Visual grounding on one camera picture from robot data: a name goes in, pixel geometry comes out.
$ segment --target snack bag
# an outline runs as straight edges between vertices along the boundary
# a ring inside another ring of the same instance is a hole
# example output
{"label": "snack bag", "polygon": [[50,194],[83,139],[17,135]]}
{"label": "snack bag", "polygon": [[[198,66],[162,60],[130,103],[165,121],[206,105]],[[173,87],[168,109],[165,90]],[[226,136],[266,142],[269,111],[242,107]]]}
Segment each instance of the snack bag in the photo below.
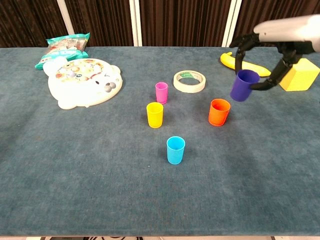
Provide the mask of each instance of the snack bag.
{"label": "snack bag", "polygon": [[45,62],[53,60],[59,56],[65,57],[68,61],[74,59],[88,58],[88,54],[84,51],[87,45],[90,33],[73,34],[47,39],[49,44],[45,55],[34,67],[42,70]]}

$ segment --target curtain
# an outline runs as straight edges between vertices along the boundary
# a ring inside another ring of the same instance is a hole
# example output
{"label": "curtain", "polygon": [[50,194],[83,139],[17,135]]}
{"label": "curtain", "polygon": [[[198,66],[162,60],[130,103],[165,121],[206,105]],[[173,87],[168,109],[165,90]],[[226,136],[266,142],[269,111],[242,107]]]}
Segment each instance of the curtain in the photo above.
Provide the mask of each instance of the curtain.
{"label": "curtain", "polygon": [[67,34],[56,0],[0,0],[0,48],[46,47]]}
{"label": "curtain", "polygon": [[320,14],[320,0],[242,0],[233,38],[267,20]]}
{"label": "curtain", "polygon": [[231,0],[140,0],[143,46],[221,46]]}
{"label": "curtain", "polygon": [[88,46],[133,46],[129,0],[65,0],[75,33]]}

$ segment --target yellow foam block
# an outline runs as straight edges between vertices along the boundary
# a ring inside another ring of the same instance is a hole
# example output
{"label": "yellow foam block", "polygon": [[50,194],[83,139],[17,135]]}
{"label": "yellow foam block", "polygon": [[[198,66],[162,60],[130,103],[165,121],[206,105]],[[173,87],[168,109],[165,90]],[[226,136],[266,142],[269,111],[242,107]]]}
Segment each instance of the yellow foam block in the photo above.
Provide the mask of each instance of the yellow foam block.
{"label": "yellow foam block", "polygon": [[320,69],[306,58],[301,58],[279,83],[287,92],[305,91],[318,76]]}

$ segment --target banana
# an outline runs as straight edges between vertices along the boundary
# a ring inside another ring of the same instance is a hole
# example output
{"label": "banana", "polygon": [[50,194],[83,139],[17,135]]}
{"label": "banana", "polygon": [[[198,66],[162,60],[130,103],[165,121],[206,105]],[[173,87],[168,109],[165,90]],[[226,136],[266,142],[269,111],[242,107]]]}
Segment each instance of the banana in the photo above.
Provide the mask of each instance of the banana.
{"label": "banana", "polygon": [[[220,56],[220,61],[223,65],[227,66],[228,68],[235,69],[235,58],[232,56],[232,52],[223,53]],[[260,77],[267,77],[271,74],[271,72],[263,66],[255,65],[250,62],[243,61],[242,62],[242,69],[248,69],[255,71],[259,74]]]}

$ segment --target pink cup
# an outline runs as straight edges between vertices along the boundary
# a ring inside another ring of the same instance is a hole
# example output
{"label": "pink cup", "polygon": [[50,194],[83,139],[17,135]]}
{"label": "pink cup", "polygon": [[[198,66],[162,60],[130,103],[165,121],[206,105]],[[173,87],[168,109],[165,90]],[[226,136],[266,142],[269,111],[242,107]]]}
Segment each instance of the pink cup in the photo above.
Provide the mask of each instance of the pink cup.
{"label": "pink cup", "polygon": [[166,104],[168,99],[168,84],[165,82],[158,82],[155,85],[156,101],[161,104]]}

